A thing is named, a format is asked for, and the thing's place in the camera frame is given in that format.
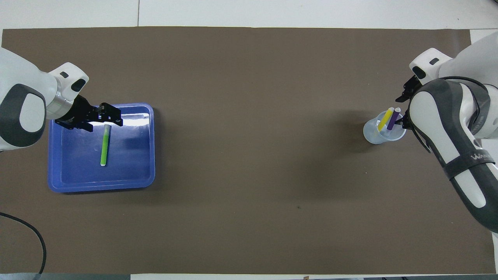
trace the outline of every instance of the purple marker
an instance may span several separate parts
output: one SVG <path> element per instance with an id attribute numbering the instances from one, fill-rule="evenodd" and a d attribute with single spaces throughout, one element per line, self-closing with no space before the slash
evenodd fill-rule
<path id="1" fill-rule="evenodd" d="M 389 120 L 389 124 L 387 125 L 387 130 L 392 130 L 392 128 L 394 127 L 394 122 L 397 120 L 400 112 L 401 112 L 400 107 L 394 109 L 394 112 L 392 112 L 391 119 Z"/>

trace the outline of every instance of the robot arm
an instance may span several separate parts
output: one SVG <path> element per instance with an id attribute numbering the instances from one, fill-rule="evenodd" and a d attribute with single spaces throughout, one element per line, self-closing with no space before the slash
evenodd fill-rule
<path id="1" fill-rule="evenodd" d="M 425 140 L 470 213 L 498 233 L 498 169 L 480 139 L 498 137 L 498 32 L 456 58 L 429 49 L 396 99 L 410 99 L 403 127 Z"/>
<path id="2" fill-rule="evenodd" d="M 93 131 L 89 122 L 123 125 L 121 112 L 102 103 L 91 106 L 78 95 L 88 76 L 71 63 L 50 73 L 40 71 L 22 57 L 0 48 L 0 151 L 36 143 L 45 119 L 67 129 Z"/>

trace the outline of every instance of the plastic tray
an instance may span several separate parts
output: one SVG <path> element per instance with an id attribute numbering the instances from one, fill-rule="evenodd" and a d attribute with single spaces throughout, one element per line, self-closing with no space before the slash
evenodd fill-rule
<path id="1" fill-rule="evenodd" d="M 100 166 L 104 124 L 92 133 L 49 124 L 48 185 L 55 192 L 144 188 L 155 178 L 154 112 L 147 103 L 118 104 L 123 126 L 112 124 L 107 165 Z"/>

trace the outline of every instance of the transparent cup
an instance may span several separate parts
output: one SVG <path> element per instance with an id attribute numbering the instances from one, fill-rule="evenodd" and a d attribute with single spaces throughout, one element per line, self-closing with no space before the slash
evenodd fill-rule
<path id="1" fill-rule="evenodd" d="M 394 125 L 392 130 L 388 131 L 387 129 L 383 129 L 382 131 L 378 131 L 377 126 L 380 121 L 384 117 L 386 111 L 380 113 L 376 118 L 369 120 L 363 126 L 363 136 L 365 139 L 372 144 L 381 144 L 388 141 L 396 141 L 401 139 L 406 129 L 403 129 L 400 125 Z M 396 120 L 403 118 L 402 114 L 399 114 Z"/>

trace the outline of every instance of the yellow marker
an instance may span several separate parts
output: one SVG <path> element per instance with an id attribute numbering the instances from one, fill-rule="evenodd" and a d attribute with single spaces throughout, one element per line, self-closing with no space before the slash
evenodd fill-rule
<path id="1" fill-rule="evenodd" d="M 378 124 L 377 126 L 377 130 L 378 131 L 381 131 L 382 128 L 385 126 L 385 124 L 389 121 L 389 119 L 391 118 L 392 116 L 392 112 L 394 112 L 394 108 L 391 107 L 389 108 L 385 114 L 384 114 L 384 117 L 382 118 L 382 120 L 380 121 L 380 123 Z"/>

